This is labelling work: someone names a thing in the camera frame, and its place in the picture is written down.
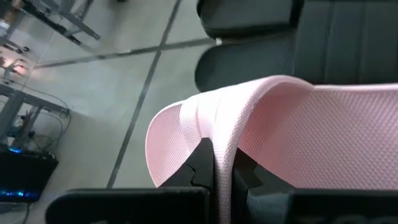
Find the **pink foam slide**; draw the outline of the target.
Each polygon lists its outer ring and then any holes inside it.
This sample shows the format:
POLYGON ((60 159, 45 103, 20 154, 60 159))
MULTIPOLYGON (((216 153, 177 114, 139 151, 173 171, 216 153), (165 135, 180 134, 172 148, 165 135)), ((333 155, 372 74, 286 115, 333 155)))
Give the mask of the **pink foam slide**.
POLYGON ((213 144, 222 224, 231 223, 237 151, 295 187, 398 190, 398 83, 273 75, 172 103, 147 129, 153 183, 176 173, 204 138, 213 144))

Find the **black computer blue lights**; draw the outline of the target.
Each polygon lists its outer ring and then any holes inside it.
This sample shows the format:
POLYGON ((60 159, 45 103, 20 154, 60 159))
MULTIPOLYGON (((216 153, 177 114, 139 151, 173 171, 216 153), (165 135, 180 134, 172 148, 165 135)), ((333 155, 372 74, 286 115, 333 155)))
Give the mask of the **black computer blue lights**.
POLYGON ((0 202, 39 200, 58 160, 52 154, 16 148, 0 150, 0 202))

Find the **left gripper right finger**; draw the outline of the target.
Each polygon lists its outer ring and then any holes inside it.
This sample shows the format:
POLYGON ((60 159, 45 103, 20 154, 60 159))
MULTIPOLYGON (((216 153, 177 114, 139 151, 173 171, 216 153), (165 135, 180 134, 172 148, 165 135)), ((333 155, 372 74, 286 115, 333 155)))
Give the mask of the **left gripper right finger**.
POLYGON ((289 192, 294 188, 237 150, 233 164, 231 224, 285 224, 289 192))

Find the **grey metal table legs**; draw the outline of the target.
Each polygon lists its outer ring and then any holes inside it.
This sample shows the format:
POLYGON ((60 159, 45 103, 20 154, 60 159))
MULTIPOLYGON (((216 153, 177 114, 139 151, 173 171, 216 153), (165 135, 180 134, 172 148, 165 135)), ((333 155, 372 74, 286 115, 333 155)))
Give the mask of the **grey metal table legs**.
POLYGON ((41 110, 46 110, 48 112, 54 111, 64 115, 70 115, 70 110, 66 104, 65 106, 59 106, 34 95, 13 89, 7 85, 0 84, 0 95, 8 97, 4 107, 0 111, 0 142, 7 138, 9 131, 15 124, 15 120, 22 105, 25 103, 31 105, 32 107, 25 121, 23 122, 22 127, 19 128, 19 132, 16 134, 16 137, 11 144, 12 147, 27 147, 27 144, 29 143, 29 133, 33 128, 33 125, 41 110))

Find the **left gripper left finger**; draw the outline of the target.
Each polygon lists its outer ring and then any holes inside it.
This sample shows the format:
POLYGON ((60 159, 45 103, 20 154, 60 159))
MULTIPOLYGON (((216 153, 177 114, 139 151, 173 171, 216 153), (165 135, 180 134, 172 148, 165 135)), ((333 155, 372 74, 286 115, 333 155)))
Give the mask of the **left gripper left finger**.
POLYGON ((203 187, 212 189, 213 174, 213 143, 209 138, 203 138, 188 159, 161 187, 203 187))

